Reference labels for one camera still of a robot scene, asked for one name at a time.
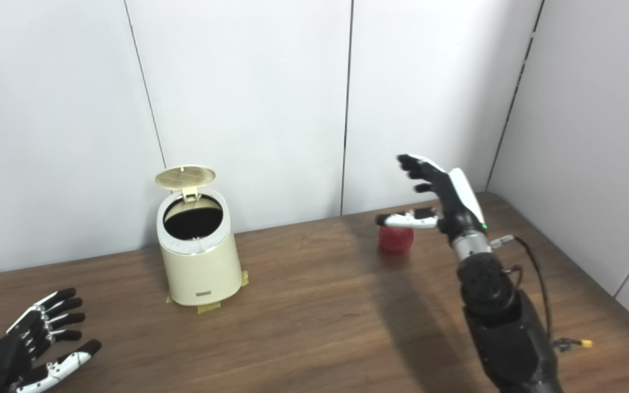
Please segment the white and black left hand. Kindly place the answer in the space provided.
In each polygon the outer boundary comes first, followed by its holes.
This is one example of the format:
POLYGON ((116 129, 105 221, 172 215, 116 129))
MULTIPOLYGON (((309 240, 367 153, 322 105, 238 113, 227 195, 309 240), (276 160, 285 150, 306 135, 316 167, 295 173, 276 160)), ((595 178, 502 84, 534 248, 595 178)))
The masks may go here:
POLYGON ((82 323, 75 313, 83 300, 75 288, 60 289, 30 305, 0 337, 0 392, 47 392, 88 363, 102 348, 89 340, 78 349, 46 361, 35 362, 60 342, 79 341, 82 332, 67 329, 82 323))

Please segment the white and black right hand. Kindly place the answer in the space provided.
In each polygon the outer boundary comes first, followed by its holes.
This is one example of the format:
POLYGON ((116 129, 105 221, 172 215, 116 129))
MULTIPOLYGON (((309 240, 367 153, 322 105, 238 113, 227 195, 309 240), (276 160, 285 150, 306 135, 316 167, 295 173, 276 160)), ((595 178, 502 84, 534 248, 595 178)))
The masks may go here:
POLYGON ((415 192, 434 193, 442 211, 419 208, 379 215, 375 218, 377 225, 410 229, 437 228, 447 236, 449 243, 473 231, 486 234, 482 209, 462 169, 446 171, 431 159, 416 154, 400 154, 397 161, 410 179, 421 181, 415 186, 415 192))

